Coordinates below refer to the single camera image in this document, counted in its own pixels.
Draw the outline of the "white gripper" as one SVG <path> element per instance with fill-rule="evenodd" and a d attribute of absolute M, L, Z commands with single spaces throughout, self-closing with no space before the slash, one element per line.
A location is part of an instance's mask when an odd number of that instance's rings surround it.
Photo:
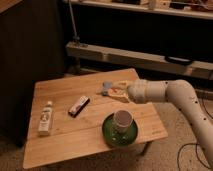
<path fill-rule="evenodd" d="M 111 89 L 125 90 L 126 88 L 129 98 L 127 97 L 126 94 L 121 95 L 110 94 L 110 97 L 125 103 L 129 103 L 130 100 L 133 101 L 134 103 L 142 103 L 144 101 L 141 80 L 136 80 L 130 85 L 128 81 L 117 81 L 111 84 Z"/>

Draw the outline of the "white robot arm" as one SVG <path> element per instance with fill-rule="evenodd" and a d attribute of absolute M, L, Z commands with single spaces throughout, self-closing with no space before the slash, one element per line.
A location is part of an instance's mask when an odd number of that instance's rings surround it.
<path fill-rule="evenodd" d="M 213 123 L 201 108 L 193 86 L 185 80 L 114 82 L 107 90 L 110 97 L 125 98 L 134 103 L 170 102 L 187 119 L 203 149 L 205 158 L 213 170 Z"/>

